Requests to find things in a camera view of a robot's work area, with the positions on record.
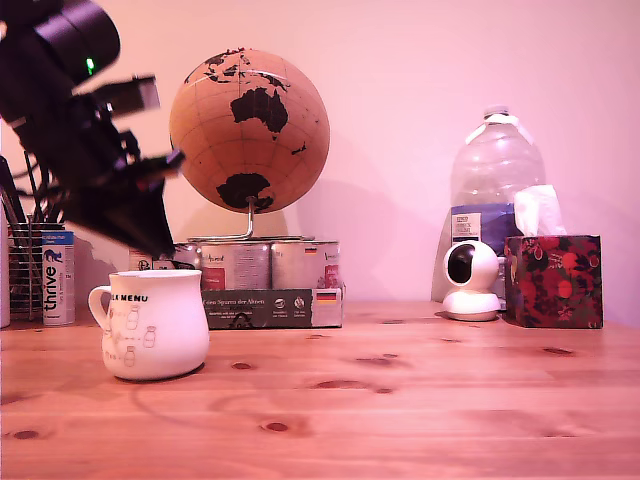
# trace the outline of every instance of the metal utensil holder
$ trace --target metal utensil holder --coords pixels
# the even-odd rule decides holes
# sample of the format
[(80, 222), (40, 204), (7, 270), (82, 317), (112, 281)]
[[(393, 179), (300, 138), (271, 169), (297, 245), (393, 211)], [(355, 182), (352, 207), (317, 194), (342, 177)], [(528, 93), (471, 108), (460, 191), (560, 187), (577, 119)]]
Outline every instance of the metal utensil holder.
[(64, 230), (59, 223), (18, 223), (9, 231), (11, 319), (42, 319), (42, 232)]

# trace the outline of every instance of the tissue box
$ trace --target tissue box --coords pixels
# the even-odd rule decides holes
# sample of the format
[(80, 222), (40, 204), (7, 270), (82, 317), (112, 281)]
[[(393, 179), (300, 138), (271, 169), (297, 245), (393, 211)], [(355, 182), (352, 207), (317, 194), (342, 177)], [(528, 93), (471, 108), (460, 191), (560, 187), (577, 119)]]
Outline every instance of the tissue box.
[(600, 237), (508, 237), (505, 320), (523, 327), (602, 328)]

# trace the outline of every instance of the wooden table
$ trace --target wooden table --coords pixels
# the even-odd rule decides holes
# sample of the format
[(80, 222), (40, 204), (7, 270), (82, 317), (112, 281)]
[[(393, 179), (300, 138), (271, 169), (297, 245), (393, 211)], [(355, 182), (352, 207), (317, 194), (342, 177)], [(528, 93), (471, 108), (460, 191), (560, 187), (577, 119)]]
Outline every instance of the wooden table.
[(342, 329), (216, 331), (171, 381), (112, 377), (87, 312), (3, 330), (2, 478), (640, 478), (640, 330), (434, 303)]

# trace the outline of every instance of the white security camera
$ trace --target white security camera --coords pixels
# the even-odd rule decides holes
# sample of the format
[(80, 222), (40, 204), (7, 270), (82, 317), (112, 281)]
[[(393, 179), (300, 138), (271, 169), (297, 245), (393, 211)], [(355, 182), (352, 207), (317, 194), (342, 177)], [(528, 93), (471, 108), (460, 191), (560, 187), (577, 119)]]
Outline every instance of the white security camera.
[(445, 296), (447, 316), (456, 320), (486, 321), (496, 318), (500, 301), (489, 290), (498, 278), (498, 257), (486, 243), (465, 240), (444, 256), (444, 273), (453, 286)]

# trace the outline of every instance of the cork globe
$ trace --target cork globe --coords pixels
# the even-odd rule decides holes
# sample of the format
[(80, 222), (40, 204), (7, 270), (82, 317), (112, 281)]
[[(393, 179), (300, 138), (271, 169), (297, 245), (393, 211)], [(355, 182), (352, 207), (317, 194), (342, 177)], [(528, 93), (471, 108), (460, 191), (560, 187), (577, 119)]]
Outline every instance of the cork globe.
[(329, 119), (311, 81), (258, 50), (227, 50), (204, 61), (176, 94), (171, 143), (182, 173), (209, 201), (256, 213), (295, 202), (316, 182), (329, 152)]

